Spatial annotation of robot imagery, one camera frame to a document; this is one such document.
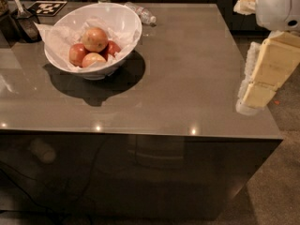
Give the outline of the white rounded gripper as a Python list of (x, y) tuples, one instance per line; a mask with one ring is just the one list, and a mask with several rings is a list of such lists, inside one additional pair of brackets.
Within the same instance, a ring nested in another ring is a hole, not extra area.
[(236, 111), (255, 115), (300, 64), (300, 35), (296, 33), (300, 31), (300, 0), (238, 0), (233, 11), (242, 15), (255, 13), (257, 24), (273, 31), (262, 44), (250, 43), (245, 79), (237, 96)]

